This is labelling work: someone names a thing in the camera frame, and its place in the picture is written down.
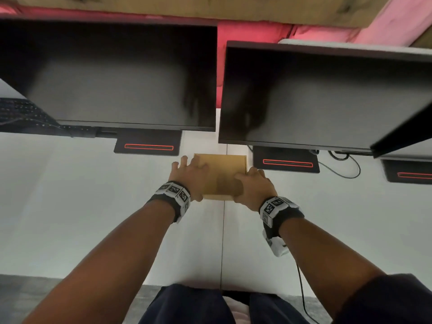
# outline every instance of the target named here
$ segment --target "left hand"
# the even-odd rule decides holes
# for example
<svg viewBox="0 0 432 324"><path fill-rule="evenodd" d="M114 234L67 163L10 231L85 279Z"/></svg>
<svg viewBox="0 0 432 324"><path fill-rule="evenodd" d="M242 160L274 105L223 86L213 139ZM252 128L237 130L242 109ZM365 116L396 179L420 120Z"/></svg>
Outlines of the left hand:
<svg viewBox="0 0 432 324"><path fill-rule="evenodd" d="M178 162L173 162L171 174L168 180L175 180L181 183L191 192L191 201L201 201L203 199L203 189L209 174L207 164L201 168L198 167L199 156L195 156L189 165L187 165L187 156L181 157L180 167Z"/></svg>

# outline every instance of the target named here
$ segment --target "red led strip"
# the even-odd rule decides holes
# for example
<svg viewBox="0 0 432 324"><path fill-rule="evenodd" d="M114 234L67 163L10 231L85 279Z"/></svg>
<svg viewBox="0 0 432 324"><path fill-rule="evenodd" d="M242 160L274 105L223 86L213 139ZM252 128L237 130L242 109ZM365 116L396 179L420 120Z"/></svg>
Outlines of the red led strip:
<svg viewBox="0 0 432 324"><path fill-rule="evenodd" d="M277 166L307 167L307 168L314 167L314 164L311 162L292 162L289 160L276 160L276 159L263 159L263 164L277 165Z"/></svg>
<svg viewBox="0 0 432 324"><path fill-rule="evenodd" d="M162 151L172 151L174 150L174 146L159 146L155 144L132 144L132 143L126 143L124 145L125 149L141 149L141 150L162 150Z"/></svg>
<svg viewBox="0 0 432 324"><path fill-rule="evenodd" d="M397 176L400 178L417 178L417 179L421 179L421 180L432 180L432 174L423 174L423 173L404 173L404 172L398 172Z"/></svg>

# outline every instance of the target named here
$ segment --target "monitor screen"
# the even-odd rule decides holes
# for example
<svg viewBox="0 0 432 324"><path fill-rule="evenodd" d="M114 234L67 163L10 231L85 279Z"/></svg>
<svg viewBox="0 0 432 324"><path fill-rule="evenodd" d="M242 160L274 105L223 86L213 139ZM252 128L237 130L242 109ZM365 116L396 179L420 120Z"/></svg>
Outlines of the monitor screen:
<svg viewBox="0 0 432 324"><path fill-rule="evenodd" d="M61 125L216 127L217 28L0 21L0 79Z"/></svg>
<svg viewBox="0 0 432 324"><path fill-rule="evenodd" d="M290 43L228 43L220 143L360 152L432 101L429 50Z"/></svg>

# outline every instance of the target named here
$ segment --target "small brown box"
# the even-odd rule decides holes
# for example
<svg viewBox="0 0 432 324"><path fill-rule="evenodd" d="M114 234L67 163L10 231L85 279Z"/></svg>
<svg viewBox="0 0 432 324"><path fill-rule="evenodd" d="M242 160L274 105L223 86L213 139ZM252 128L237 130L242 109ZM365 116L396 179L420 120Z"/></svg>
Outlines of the small brown box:
<svg viewBox="0 0 432 324"><path fill-rule="evenodd" d="M246 173L247 159L244 155L207 155L200 157L200 166L208 164L210 173L204 187L204 199L233 200L243 193L243 185L234 178L236 173Z"/></svg>

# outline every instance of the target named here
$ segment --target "person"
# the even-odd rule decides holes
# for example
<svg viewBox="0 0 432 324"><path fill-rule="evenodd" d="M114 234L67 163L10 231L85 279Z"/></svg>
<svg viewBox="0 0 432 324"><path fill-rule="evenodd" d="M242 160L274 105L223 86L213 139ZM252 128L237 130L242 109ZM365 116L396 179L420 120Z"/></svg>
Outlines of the person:
<svg viewBox="0 0 432 324"><path fill-rule="evenodd" d="M190 201L202 201L208 172L207 165L198 167L196 157L189 165L186 156L180 166L174 162L169 181L100 242L23 323L122 323L167 229L185 216ZM261 218L273 200L274 208L282 207L275 215L270 212L267 222L272 223L264 227L283 239L334 323L432 323L432 292L414 276L386 275L306 220L299 207L278 196L263 171L251 168L235 178L244 190L235 202L260 212ZM174 284L161 289L140 323L307 321L275 295L249 293L236 300L219 290Z"/></svg>

